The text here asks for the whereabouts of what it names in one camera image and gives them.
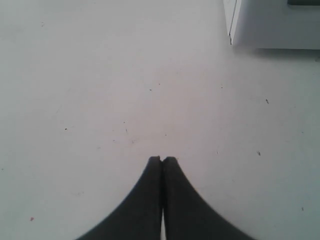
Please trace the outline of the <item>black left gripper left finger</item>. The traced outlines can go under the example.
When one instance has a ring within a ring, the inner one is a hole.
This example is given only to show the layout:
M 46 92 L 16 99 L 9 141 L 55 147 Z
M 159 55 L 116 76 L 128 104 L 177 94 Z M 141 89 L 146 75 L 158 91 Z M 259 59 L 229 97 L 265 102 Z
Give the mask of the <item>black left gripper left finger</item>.
M 79 239 L 159 240 L 162 214 L 162 161 L 152 156 L 120 205 Z

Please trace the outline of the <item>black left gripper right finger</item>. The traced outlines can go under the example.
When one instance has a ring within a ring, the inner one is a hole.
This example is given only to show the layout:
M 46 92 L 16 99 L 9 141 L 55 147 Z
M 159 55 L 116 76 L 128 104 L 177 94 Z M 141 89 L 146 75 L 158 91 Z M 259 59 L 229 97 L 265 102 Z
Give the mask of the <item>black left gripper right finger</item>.
M 165 236 L 168 240 L 251 240 L 214 211 L 193 188 L 175 157 L 162 161 Z

